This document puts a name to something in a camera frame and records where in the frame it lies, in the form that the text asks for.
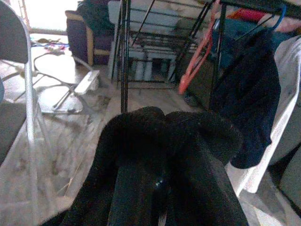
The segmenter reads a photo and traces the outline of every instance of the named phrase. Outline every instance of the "tile floor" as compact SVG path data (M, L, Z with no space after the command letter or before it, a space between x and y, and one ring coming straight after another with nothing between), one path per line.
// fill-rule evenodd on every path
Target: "tile floor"
M43 52L33 48L33 56ZM40 70L59 76L70 83L78 82L87 73L83 67L75 67L68 56L46 56L37 62ZM36 131L38 141L39 168L39 209L40 222L51 215L68 208L92 164L95 148L103 126L120 112L120 90L107 81L107 67L100 66L102 83L100 88L84 95L85 100L95 110L93 114L45 115L44 119L50 139L56 149L56 162L47 161L48 153L43 143L41 131ZM15 68L0 62L0 76L15 71ZM50 108L65 93L65 88L49 78L41 79L35 89L42 109ZM133 84L129 90L129 110L143 106L160 107L164 113L172 111L199 111L189 107L181 96L172 89L138 89L147 84ZM5 98L13 101L24 91L24 80L16 76L5 83ZM17 100L24 102L24 96ZM63 105L67 108L81 108L81 103L70 97ZM31 209L29 195L29 172L26 155L26 132L22 126L7 159L0 167L0 222L1 225L30 225ZM287 200L273 186L267 173L257 194L242 192L239 201L251 226L297 226L300 218L290 208Z

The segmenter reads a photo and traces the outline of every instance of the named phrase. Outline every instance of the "armchair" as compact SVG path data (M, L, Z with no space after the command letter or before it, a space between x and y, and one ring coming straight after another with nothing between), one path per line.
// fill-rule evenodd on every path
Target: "armchair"
M107 6L109 0L87 1L94 6ZM114 39L114 29L104 28L97 34L88 26L79 9L67 10L67 35L72 54L89 65L107 64Z

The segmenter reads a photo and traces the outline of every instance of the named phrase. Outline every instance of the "metal rack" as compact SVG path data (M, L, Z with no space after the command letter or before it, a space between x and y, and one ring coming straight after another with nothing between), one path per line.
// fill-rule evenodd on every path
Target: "metal rack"
M170 4L178 4L185 7L199 8L200 13L199 16L195 19L192 17L185 17L180 15L172 15L172 14L152 11L151 9L155 1L167 2ZM118 65L117 69L120 70L120 75L121 75L120 80L121 80L121 112L122 113L127 112L127 94L128 94L128 83L129 83L129 79L128 79L129 51L134 49L135 51L148 52L148 53L175 54L176 55L175 61L177 66L178 62L180 62L181 59L185 56L185 53L187 52L193 53L197 48L197 42L195 40L195 36L200 26L202 25L205 16L211 7L211 4L212 4L211 2L206 2L204 4L204 7L198 7L195 5L177 3L170 0L153 0L150 6L148 7L148 9L143 10L143 9L131 8L130 0L120 1L120 13L119 13L116 41L115 41L113 65L115 65L116 61L118 60L119 64L117 64ZM130 18L131 11L145 12L145 16L142 22L131 20ZM175 35L175 34L143 32L142 28L144 25L174 28L173 26L171 27L168 25L146 22L146 19L149 14L158 14L158 15L186 18L194 23L191 29L185 27L179 27L179 29L189 31L189 34L186 36ZM130 23L140 23L139 30L130 31ZM134 48L133 47L134 44L137 44L140 47Z
M193 7L199 8L200 13L197 17L184 17L178 15L171 15L165 13L159 13L152 11L152 7L155 1L160 2L167 2L170 4L177 4L186 7ZM204 7L198 7L195 5L185 4L174 2L171 0L153 0L148 7L147 10L131 8L131 0L121 0L120 1L120 13L119 13L119 20L118 20L118 27L117 27L117 34L116 34L116 41L115 41L115 52L114 52L114 59L113 65L115 65L116 60L120 62L117 64L117 69L120 70L121 74L121 112L127 112L127 94L128 94L128 75L129 75L129 50L133 49L134 44L139 44L141 48L135 48L136 51L147 51L147 52L173 52L176 53L176 66L179 65L179 62L183 59L187 52L193 53L197 47L195 36L197 31L199 30L200 26L202 25L205 16L207 15L212 3L214 0L205 0ZM227 5L242 7L242 8L250 8L255 9L258 11L263 11L272 14L280 14L281 11L280 5L283 4L282 0L275 0L272 3L268 0L221 0L222 11L220 17L220 25L219 25L219 36L218 36L218 44L217 44L217 57L214 63L214 72L213 72L213 79L212 79L212 88L216 84L218 73L220 70L220 60L222 55L222 36L224 31L224 24L225 24L225 17L226 17L226 9ZM301 8L285 2L287 6L287 13L286 16L301 19ZM142 22L131 20L130 12L131 10L145 12L145 16ZM143 25L154 25L154 26L165 26L162 24L155 24L146 22L146 19L149 14L159 14L159 15L166 15L166 16L175 16L186 18L189 20L194 21L193 27L191 29L187 28L179 28L183 30L189 30L189 35L187 36L179 36L179 35L172 35L172 34L157 34L157 33L147 33L142 32ZM138 31L131 31L130 30L130 23L140 23L140 28Z

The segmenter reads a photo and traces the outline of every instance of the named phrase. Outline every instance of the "black metal frame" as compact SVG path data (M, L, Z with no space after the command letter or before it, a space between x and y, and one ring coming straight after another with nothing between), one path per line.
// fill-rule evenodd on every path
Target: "black metal frame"
M183 5L183 6L187 6L187 7L197 8L194 5L178 3L178 2L174 2L174 1L170 1L170 0L153 0L147 10L142 10L142 9L131 8L131 0L121 0L120 1L120 13L119 13L119 20L118 20L118 25L117 25L117 35L115 37L115 52L114 52L114 59L113 59L112 78L114 75L116 59L117 58L119 59L119 56L120 56L120 58L121 58L120 59L121 60L121 65L120 65L120 69L121 69L121 112L122 113L127 112L127 94L128 94L128 82L129 82L129 80L128 80L129 49L132 48L132 46L135 43L138 43L141 46L141 51L143 51L143 52L145 52L147 50L148 52L162 53L162 51L164 51L162 49L146 48L145 46L148 46L148 43L150 43L154 40L158 41L158 39L155 39L155 38L165 38L164 41L156 43L157 44L156 46L173 48L173 50L176 49L175 51L177 51L177 48L178 48L178 51L176 54L176 68L173 72L173 76L174 76L175 72L177 70L177 65L179 65L179 62L185 56L187 51L192 53L196 49L197 46L192 46L192 44L195 43L195 41L194 41L195 35L197 34L197 31L199 30L201 24L203 23L206 14L208 13L212 3L214 2L214 0L208 0L207 3L205 3L204 7L199 7L201 9L200 14L197 17L197 19L194 19L191 17L171 15L171 14L167 14L167 13L152 12L151 9L152 9L152 6L155 1L168 2L171 4L177 4L177 5ZM268 13L272 13L272 14L279 14L279 6L282 3L282 1L280 1L280 0L276 0L276 1L277 1L276 3L274 2L271 5L268 0L258 0L256 2L251 2L251 3L249 1L244 1L244 0L221 0L222 13L221 13L221 18L220 18L217 56L216 56L216 60L214 63L214 72L213 72L212 85L211 85L211 95L212 95L212 91L215 87L215 84L217 82L218 74L219 74L219 70L220 70L220 60L221 60L221 56L222 56L222 36L223 36L223 30L224 30L224 25L225 25L227 5L243 7L243 8L251 8L251 9L256 9L258 11L264 11L264 12L268 12ZM285 4L287 5L287 9L288 9L286 16L301 19L301 8L300 7L294 6L289 3L285 3ZM138 21L130 20L130 11L131 10L145 12L146 14L144 16L143 21L138 22ZM186 19L190 19L190 20L195 20L195 23L194 23L192 29L179 28L179 29L183 29L183 30L190 30L190 33L188 36L175 36L175 35L145 33L145 32L141 31L144 24L169 27L167 25L162 25L162 24L146 23L145 21L147 19L147 16L150 13L186 18ZM130 31L130 23L131 22L141 24L140 28L137 32ZM131 36L134 39L132 45L129 44L129 36ZM118 74L117 75L117 82L118 82L119 81L119 73L117 73L117 74Z
M171 4L178 4L183 5L187 7L196 7L194 5L185 4L185 3L178 3L173 2L169 0L153 0L147 10L142 9L136 9L131 8L131 0L121 0L120 1L120 12L119 12L119 19L118 19L118 25L117 25L117 32L115 37L115 52L114 52L114 58L113 58L113 69L112 69L112 79L114 75L115 70L115 64L117 61L118 69L120 69L121 74L121 112L125 113L127 112L127 94L128 94L128 73L129 73L129 50L133 47L135 43L139 44L141 48L135 48L135 51L142 51L142 52L148 52L148 53L170 53L176 54L176 62L181 61L185 53L191 52L193 53L195 49L197 48L197 42L195 41L195 35L197 34L197 31L199 30L201 24L203 23L206 14L208 13L208 10L211 7L212 3L206 3L204 7L201 8L201 12L197 19L192 17L184 17L184 16L178 16L178 15L172 15L167 13L159 13L159 12L153 12L151 11L152 6L155 1L162 1L162 2L168 2ZM143 11L145 12L145 16L142 22L130 20L130 11ZM186 18L191 21L195 21L192 29L188 28L179 28L182 30L190 31L188 36L178 36L178 35L166 35L166 34L153 34L153 33L145 33L142 32L143 25L154 25L154 26L163 26L163 27L170 27L168 25L163 24L155 24L155 23L147 23L146 19L147 16L150 14L159 14L159 15L166 15L166 16L174 16L174 17L180 17L180 18ZM137 32L130 31L129 26L130 23L140 23L140 28ZM133 43L129 44L129 36L133 38ZM117 73L117 83L119 82L119 73Z

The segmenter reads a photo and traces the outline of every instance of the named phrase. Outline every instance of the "white cloth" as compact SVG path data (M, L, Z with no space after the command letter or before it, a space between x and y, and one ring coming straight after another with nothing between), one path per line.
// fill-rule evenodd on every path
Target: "white cloth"
M294 74L297 75L298 73L300 73L301 36L294 37L287 40L286 42L283 42L283 44L279 46L277 50L278 51L276 52L277 55L275 54L275 59L277 59L278 62L281 61L282 57L287 56L285 62L281 64L281 67L283 67L281 71L283 73L284 71L286 71L286 74L289 77L292 77ZM298 95L297 103L301 103L300 93ZM274 153L274 156L271 160L271 164L276 163L281 158L286 156L291 150L293 150L301 142L300 120L301 120L301 108L296 106L286 126L286 129L283 133L280 143Z
M266 148L260 163L253 170L245 186L245 189L251 193L257 191L297 102L301 74L301 38L299 37L283 41L274 55L281 86L280 100L271 132L272 143Z

